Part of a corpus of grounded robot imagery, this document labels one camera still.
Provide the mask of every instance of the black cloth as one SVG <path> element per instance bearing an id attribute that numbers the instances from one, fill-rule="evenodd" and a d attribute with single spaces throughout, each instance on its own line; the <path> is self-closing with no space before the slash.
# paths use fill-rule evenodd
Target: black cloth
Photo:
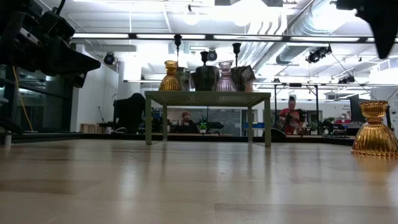
<path id="1" fill-rule="evenodd" d="M 145 110 L 145 98 L 140 93 L 133 94 L 130 98 L 114 102 L 114 122 L 117 128 L 126 128 L 128 133 L 136 134 L 141 124 L 142 112 Z"/>
<path id="2" fill-rule="evenodd" d="M 189 120 L 189 125 L 180 125 L 175 128 L 177 133 L 185 133 L 185 134 L 196 134 L 199 133 L 198 126 L 192 121 Z"/>

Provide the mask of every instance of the person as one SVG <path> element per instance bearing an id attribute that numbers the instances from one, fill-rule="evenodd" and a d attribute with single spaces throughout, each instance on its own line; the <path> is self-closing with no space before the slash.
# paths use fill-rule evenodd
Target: person
<path id="1" fill-rule="evenodd" d="M 284 124 L 282 130 L 285 131 L 285 134 L 294 134 L 295 128 L 302 127 L 303 123 L 300 120 L 299 112 L 295 110 L 296 100 L 293 96 L 289 97 L 287 106 L 288 108 L 279 113 L 279 120 Z"/>
<path id="2" fill-rule="evenodd" d="M 191 120 L 191 114 L 189 112 L 183 112 L 181 117 L 181 125 L 178 126 L 176 130 L 178 133 L 199 133 L 198 126 Z"/>

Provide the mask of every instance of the table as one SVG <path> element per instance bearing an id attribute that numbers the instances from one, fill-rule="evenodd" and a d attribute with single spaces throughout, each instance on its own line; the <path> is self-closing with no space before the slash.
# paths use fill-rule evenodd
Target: table
<path id="1" fill-rule="evenodd" d="M 221 106 L 252 107 L 264 102 L 265 146 L 271 146 L 271 105 L 270 93 L 213 92 L 213 91 L 145 91 L 146 144 L 152 144 L 152 100 L 163 106 L 163 117 L 167 117 L 167 106 Z M 248 116 L 248 141 L 253 140 L 252 116 Z M 163 140 L 167 140 L 167 119 L 163 119 Z"/>

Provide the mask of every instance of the ceiling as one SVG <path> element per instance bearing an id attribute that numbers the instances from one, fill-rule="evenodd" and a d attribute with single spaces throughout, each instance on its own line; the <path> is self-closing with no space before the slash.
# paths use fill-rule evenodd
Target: ceiling
<path id="1" fill-rule="evenodd" d="M 36 0 L 45 7 L 59 5 L 60 0 Z M 129 1 L 129 3 L 109 3 L 100 0 L 67 1 L 61 15 L 76 29 L 77 32 L 140 32 L 140 33 L 184 33 L 184 34 L 282 34 L 286 27 L 294 25 L 295 16 L 310 2 L 296 0 L 293 8 L 274 10 L 266 7 L 261 0 L 240 0 L 231 6 L 217 6 L 220 1 Z M 188 12 L 187 5 L 192 5 L 193 15 Z M 329 26 L 333 19 L 317 21 L 320 26 Z M 330 35 L 371 35 L 369 26 L 354 16 L 337 27 Z M 158 40 L 87 40 L 81 42 L 93 56 L 101 58 L 112 47 L 124 47 L 119 52 L 135 54 L 142 64 L 142 74 L 153 79 L 164 76 L 164 61 L 175 60 L 172 41 Z M 268 54 L 272 43 L 243 43 L 239 61 L 255 67 Z M 222 60 L 234 60 L 232 42 L 184 41 L 180 51 L 180 60 L 186 61 L 185 66 L 195 69 L 202 65 L 199 52 L 216 49 L 218 59 L 208 65 L 216 65 Z M 333 55 L 327 56 L 318 63 L 305 61 L 309 47 L 294 61 L 286 65 L 276 65 L 269 61 L 256 70 L 257 78 L 270 82 L 278 77 L 283 82 L 332 82 L 346 75 L 345 69 L 357 80 L 367 82 L 371 70 L 381 61 L 373 44 L 331 44 Z M 398 57 L 398 47 L 394 47 L 391 57 Z"/>

